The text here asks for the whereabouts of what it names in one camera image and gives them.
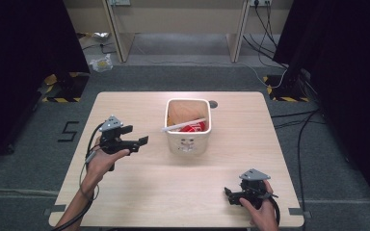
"wooden table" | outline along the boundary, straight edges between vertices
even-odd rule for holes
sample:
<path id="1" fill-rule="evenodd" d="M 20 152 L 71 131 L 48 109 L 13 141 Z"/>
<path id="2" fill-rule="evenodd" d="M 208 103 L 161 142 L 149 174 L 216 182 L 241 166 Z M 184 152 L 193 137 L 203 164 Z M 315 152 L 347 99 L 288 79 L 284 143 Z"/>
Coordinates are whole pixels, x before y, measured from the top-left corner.
<path id="1" fill-rule="evenodd" d="M 183 157 L 169 151 L 164 126 L 171 98 L 215 100 L 212 132 L 205 153 Z M 79 174 L 90 136 L 110 115 L 136 141 L 149 136 L 138 153 L 120 159 L 116 169 L 100 182 L 100 193 L 86 213 L 83 226 L 99 227 L 249 227 L 245 208 L 230 205 L 224 187 L 241 191 L 239 175 L 255 168 L 269 180 L 281 213 L 280 227 L 298 227 L 303 216 L 289 214 L 300 208 L 278 138 L 260 92 L 102 92 L 92 107 L 56 205 L 68 205 L 78 190 Z M 53 212 L 55 225 L 63 212 Z"/>

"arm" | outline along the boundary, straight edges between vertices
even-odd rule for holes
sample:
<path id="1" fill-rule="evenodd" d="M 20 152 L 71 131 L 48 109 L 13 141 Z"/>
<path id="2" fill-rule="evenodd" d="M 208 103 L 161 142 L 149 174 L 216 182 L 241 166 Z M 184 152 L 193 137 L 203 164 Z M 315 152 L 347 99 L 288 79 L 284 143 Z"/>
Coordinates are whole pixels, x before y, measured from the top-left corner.
<path id="1" fill-rule="evenodd" d="M 121 150 L 115 154 L 109 155 L 103 150 L 99 149 L 98 146 L 94 148 L 95 156 L 89 163 L 87 174 L 83 179 L 81 188 L 77 191 L 74 198 L 68 205 L 65 213 L 62 215 L 61 219 L 57 223 L 56 227 L 68 222 L 69 220 L 75 218 L 86 205 L 89 203 L 89 198 L 92 198 L 94 194 L 94 189 L 97 184 L 103 179 L 103 176 L 115 161 L 129 154 L 127 149 Z M 78 230 L 80 227 L 81 219 L 77 220 L 75 223 L 70 225 L 65 230 Z"/>
<path id="2" fill-rule="evenodd" d="M 273 194 L 273 189 L 268 181 L 264 181 L 267 192 Z M 251 214 L 251 224 L 256 225 L 260 231 L 277 231 L 278 224 L 276 222 L 275 208 L 269 199 L 263 200 L 262 206 L 259 210 L 256 210 L 251 203 L 245 199 L 240 198 L 240 203 L 245 207 Z"/>

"gray carpet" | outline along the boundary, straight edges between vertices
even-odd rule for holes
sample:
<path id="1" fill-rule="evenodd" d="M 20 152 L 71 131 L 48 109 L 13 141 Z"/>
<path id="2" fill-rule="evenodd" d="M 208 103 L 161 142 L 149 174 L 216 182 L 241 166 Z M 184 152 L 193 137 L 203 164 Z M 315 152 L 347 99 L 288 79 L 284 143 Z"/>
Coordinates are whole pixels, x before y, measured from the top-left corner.
<path id="1" fill-rule="evenodd" d="M 255 70 L 259 78 L 282 73 L 281 69 L 269 67 Z M 93 72 L 80 102 L 39 102 L 13 144 L 14 154 L 0 156 L 0 230 L 50 230 L 45 210 L 55 202 L 99 92 L 158 90 L 260 91 L 271 116 L 318 108 L 313 101 L 272 101 L 247 67 L 121 65 L 110 71 Z M 273 122 L 278 127 L 306 116 L 274 117 Z M 69 130 L 77 133 L 71 142 L 58 142 L 72 136 L 62 134 L 68 121 L 78 122 L 68 125 Z M 297 147 L 302 126 L 300 123 L 276 130 L 300 201 Z M 300 150 L 304 206 L 311 214 L 306 219 L 306 230 L 370 230 L 370 189 L 362 174 L 346 162 L 321 114 L 305 126 Z"/>

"white stick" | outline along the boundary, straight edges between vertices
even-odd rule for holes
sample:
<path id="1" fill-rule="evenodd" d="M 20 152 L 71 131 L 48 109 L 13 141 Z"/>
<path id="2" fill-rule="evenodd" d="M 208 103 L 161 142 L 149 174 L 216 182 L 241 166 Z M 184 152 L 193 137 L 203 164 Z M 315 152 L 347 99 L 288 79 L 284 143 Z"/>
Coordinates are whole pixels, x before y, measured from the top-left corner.
<path id="1" fill-rule="evenodd" d="M 173 126 L 169 126 L 169 127 L 164 127 L 164 128 L 162 128 L 162 131 L 163 131 L 163 132 L 167 132 L 167 131 L 170 131 L 170 130 L 172 130 L 172 129 L 185 127 L 185 126 L 187 126 L 187 125 L 196 124 L 196 123 L 203 122 L 203 121 L 206 121 L 206 118 L 200 118 L 200 119 L 193 120 L 193 121 L 189 121 L 189 122 L 184 122 L 184 123 L 175 124 L 175 125 L 173 125 Z"/>

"forearm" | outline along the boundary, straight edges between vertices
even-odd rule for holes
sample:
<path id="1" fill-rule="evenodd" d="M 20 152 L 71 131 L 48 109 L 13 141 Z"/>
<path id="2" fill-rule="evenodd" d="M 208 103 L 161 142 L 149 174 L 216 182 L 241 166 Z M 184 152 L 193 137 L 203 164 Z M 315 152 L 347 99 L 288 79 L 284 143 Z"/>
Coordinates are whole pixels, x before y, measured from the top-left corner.
<path id="1" fill-rule="evenodd" d="M 59 222 L 57 223 L 56 227 L 59 227 L 67 223 L 68 221 L 72 220 L 84 210 L 84 208 L 89 203 L 90 198 L 92 198 L 93 196 L 94 188 L 96 187 L 96 185 L 97 183 L 94 180 L 92 180 L 91 177 L 85 177 L 81 184 L 81 189 L 77 191 L 76 195 L 71 200 L 70 204 L 68 205 L 65 213 L 62 215 Z M 82 218 L 74 222 L 65 230 L 78 230 L 81 221 Z"/>

